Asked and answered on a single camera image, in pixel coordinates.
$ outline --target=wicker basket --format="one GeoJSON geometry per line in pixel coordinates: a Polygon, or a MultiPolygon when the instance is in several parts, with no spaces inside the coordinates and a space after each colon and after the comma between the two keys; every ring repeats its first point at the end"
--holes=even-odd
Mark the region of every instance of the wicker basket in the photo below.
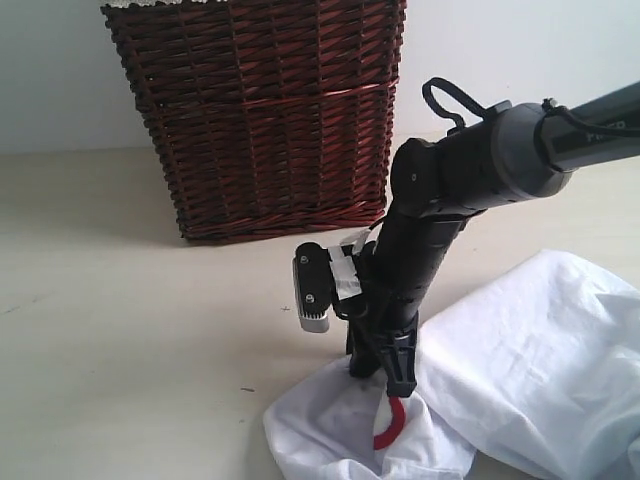
{"type": "Polygon", "coordinates": [[[405,6],[102,7],[185,238],[268,238],[383,213],[405,6]]]}

